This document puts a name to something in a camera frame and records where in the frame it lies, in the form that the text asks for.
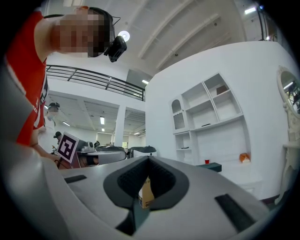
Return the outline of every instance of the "person in background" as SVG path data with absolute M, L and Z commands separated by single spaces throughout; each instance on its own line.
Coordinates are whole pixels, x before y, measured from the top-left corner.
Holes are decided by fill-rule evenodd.
M 57 144 L 58 145 L 60 143 L 61 137 L 62 137 L 61 132 L 56 132 L 55 135 L 53 136 L 53 138 L 57 138 L 57 140 L 58 140 Z
M 58 115 L 60 105 L 50 103 L 46 115 L 44 116 L 44 125 L 38 129 L 38 144 L 48 153 L 52 152 L 53 135 L 55 122 L 54 118 Z
M 59 156 L 51 155 L 38 144 L 38 129 L 44 125 L 49 92 L 46 59 L 53 52 L 97 57 L 113 42 L 113 32 L 112 21 L 104 21 L 103 11 L 96 7 L 81 6 L 72 14 L 49 19 L 36 9 L 27 18 L 4 57 L 12 81 L 32 105 L 16 140 L 18 144 L 32 147 L 42 157 L 59 160 Z

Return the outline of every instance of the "black metal railing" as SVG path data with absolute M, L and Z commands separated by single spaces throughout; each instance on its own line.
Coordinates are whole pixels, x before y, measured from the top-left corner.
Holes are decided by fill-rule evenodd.
M 141 101 L 145 100 L 145 89 L 119 78 L 102 73 L 60 65 L 47 65 L 47 78 L 81 83 L 116 92 Z

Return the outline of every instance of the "round mirror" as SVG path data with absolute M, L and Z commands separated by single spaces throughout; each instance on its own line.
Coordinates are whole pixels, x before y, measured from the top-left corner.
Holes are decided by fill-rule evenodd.
M 278 74 L 278 87 L 283 100 L 295 115 L 300 117 L 300 81 L 286 68 Z

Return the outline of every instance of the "built-in shelving unit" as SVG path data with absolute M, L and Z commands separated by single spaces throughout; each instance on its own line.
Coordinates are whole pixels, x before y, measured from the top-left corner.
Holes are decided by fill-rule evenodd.
M 225 175 L 240 166 L 248 168 L 239 161 L 241 153 L 250 152 L 247 125 L 220 74 L 183 92 L 170 105 L 178 161 L 200 165 L 209 159 L 225 166 Z

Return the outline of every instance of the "red shirt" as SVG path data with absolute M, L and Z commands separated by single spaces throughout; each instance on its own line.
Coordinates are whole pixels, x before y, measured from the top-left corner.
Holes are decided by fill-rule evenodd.
M 49 90 L 46 62 L 40 61 L 34 45 L 34 28 L 42 19 L 41 12 L 33 12 L 16 33 L 6 53 L 7 68 L 13 80 L 32 104 L 32 112 L 17 138 L 18 143 L 28 146 L 33 129 L 44 124 L 43 107 Z

